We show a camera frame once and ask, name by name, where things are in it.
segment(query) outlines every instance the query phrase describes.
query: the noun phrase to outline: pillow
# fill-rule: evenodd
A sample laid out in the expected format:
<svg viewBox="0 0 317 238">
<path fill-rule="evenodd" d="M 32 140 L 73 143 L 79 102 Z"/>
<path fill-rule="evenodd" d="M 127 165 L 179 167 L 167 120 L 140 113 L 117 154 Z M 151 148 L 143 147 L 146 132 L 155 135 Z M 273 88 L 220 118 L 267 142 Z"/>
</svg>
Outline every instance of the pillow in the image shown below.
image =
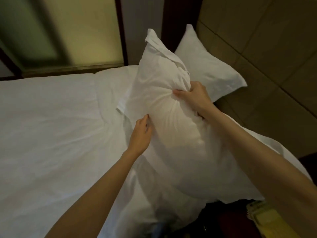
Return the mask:
<svg viewBox="0 0 317 238">
<path fill-rule="evenodd" d="M 184 63 L 152 29 L 145 40 L 137 76 L 118 108 L 133 124 L 150 115 L 155 131 L 144 152 L 148 162 L 192 197 L 225 202 L 262 199 L 210 125 L 172 94 L 174 88 L 191 87 Z"/>
<path fill-rule="evenodd" d="M 191 74 L 191 81 L 200 81 L 206 86 L 213 102 L 238 88 L 247 86 L 237 71 L 207 52 L 190 24 L 187 24 L 175 54 Z"/>
</svg>

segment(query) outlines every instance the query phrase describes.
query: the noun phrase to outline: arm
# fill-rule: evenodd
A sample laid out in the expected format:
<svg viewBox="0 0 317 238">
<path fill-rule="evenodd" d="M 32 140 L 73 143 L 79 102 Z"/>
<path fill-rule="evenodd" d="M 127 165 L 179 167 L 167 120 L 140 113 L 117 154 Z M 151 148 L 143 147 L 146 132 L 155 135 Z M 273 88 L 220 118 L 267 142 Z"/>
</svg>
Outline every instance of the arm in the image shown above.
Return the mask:
<svg viewBox="0 0 317 238">
<path fill-rule="evenodd" d="M 152 127 L 148 115 L 137 120 L 128 149 L 53 225 L 46 238 L 97 237 L 135 160 L 148 148 Z"/>
<path fill-rule="evenodd" d="M 191 82 L 191 85 L 189 92 L 173 92 L 212 125 L 241 169 L 283 219 L 301 237 L 315 237 L 316 186 L 283 156 L 262 144 L 219 111 L 201 83 Z"/>
</svg>

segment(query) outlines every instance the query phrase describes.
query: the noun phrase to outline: mattress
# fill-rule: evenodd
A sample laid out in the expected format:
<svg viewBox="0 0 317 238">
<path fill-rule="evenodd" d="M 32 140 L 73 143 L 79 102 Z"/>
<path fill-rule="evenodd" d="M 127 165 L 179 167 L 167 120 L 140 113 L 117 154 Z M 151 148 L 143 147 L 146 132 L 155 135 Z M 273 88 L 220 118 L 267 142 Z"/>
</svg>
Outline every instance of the mattress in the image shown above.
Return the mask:
<svg viewBox="0 0 317 238">
<path fill-rule="evenodd" d="M 0 82 L 0 237 L 44 237 L 120 158 L 132 126 L 116 106 L 136 72 Z M 158 222 L 181 228 L 204 205 L 166 184 L 141 156 L 99 237 L 137 237 Z"/>
</svg>

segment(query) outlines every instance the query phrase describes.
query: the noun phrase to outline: tiled wall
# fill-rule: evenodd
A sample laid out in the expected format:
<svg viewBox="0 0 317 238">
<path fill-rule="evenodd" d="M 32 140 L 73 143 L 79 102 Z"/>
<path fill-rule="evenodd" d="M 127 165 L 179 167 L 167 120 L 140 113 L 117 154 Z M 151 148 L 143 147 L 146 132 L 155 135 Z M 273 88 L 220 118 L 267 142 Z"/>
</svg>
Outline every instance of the tiled wall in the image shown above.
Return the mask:
<svg viewBox="0 0 317 238">
<path fill-rule="evenodd" d="M 217 101 L 296 157 L 317 152 L 317 0 L 203 0 L 197 33 L 247 88 Z"/>
</svg>

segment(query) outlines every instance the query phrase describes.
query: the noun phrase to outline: hand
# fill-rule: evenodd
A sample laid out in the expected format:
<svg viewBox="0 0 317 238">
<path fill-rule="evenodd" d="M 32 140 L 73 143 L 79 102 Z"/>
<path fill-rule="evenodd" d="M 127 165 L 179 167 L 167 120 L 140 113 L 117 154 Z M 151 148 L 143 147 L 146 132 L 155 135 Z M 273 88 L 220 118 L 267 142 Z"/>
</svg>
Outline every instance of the hand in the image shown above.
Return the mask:
<svg viewBox="0 0 317 238">
<path fill-rule="evenodd" d="M 210 100 L 204 85 L 197 81 L 191 81 L 191 86 L 192 87 L 188 92 L 174 89 L 173 94 L 178 98 L 185 100 L 193 110 L 197 111 L 200 115 L 203 115 L 208 108 L 213 106 L 213 103 Z"/>
<path fill-rule="evenodd" d="M 148 148 L 151 141 L 152 126 L 146 124 L 149 115 L 145 115 L 142 119 L 138 119 L 132 132 L 128 152 L 139 157 Z"/>
</svg>

